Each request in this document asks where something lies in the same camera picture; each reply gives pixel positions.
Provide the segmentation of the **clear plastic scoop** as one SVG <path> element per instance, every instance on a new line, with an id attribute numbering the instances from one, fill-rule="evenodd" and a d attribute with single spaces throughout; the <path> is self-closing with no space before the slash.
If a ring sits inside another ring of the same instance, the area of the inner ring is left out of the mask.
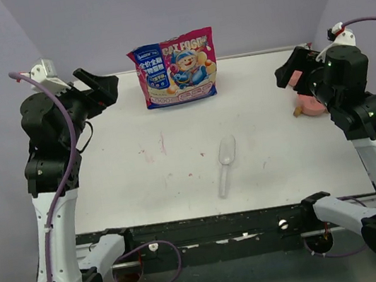
<path id="1" fill-rule="evenodd" d="M 221 164 L 218 195 L 225 199 L 228 195 L 228 171 L 236 156 L 236 140 L 233 135 L 225 136 L 221 139 L 219 147 L 218 161 Z"/>

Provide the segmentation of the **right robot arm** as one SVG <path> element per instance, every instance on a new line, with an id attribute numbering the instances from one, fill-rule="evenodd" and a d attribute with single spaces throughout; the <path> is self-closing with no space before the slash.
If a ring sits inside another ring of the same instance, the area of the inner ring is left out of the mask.
<path id="1" fill-rule="evenodd" d="M 296 47 L 275 70 L 276 85 L 285 88 L 295 71 L 294 90 L 322 103 L 330 119 L 356 149 L 376 187 L 376 94 L 366 91 L 368 57 L 353 44 L 338 44 L 315 52 Z M 357 233 L 376 253 L 376 208 L 366 208 L 319 192 L 301 201 L 303 226 L 316 230 L 333 223 Z"/>

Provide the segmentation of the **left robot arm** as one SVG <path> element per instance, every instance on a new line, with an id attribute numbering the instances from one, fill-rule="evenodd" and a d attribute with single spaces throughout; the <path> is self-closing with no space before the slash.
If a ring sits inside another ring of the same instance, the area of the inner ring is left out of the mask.
<path id="1" fill-rule="evenodd" d="M 103 235 L 83 260 L 76 256 L 75 210 L 82 152 L 76 145 L 85 125 L 116 103 L 119 79 L 76 69 L 86 90 L 69 86 L 61 94 L 42 88 L 20 106 L 20 125 L 29 138 L 25 167 L 38 227 L 37 282 L 103 282 L 116 260 L 134 256 L 134 243 Z"/>

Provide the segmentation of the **cat food bag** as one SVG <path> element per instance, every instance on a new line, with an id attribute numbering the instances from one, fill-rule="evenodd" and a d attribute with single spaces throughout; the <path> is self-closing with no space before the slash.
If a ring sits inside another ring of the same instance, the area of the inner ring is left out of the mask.
<path id="1" fill-rule="evenodd" d="M 216 95 L 212 28 L 137 47 L 127 54 L 150 110 Z"/>

